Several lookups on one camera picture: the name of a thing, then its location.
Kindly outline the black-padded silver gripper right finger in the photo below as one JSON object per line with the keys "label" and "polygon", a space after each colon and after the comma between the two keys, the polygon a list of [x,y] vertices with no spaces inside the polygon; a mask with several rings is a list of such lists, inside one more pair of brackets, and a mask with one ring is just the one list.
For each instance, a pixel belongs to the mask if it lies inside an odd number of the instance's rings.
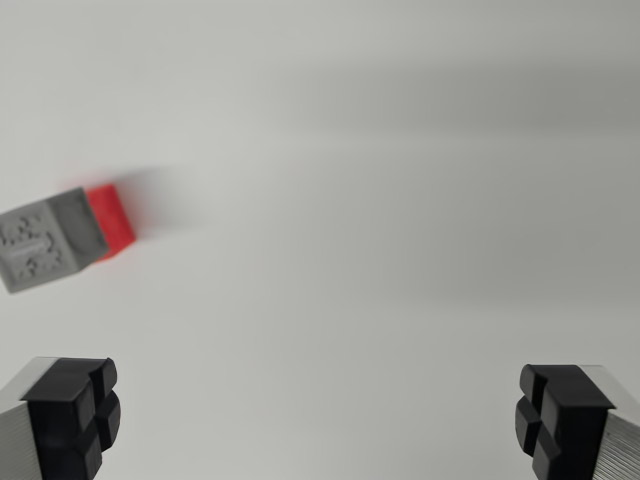
{"label": "black-padded silver gripper right finger", "polygon": [[637,479],[639,401],[600,365],[525,365],[515,408],[539,479]]}

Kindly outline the black-padded silver gripper left finger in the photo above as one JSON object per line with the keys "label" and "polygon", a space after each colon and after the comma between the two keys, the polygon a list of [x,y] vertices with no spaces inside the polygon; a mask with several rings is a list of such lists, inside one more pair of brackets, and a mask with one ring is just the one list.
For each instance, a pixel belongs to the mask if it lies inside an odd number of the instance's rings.
{"label": "black-padded silver gripper left finger", "polygon": [[1,389],[1,477],[96,477],[118,435],[110,359],[35,357]]}

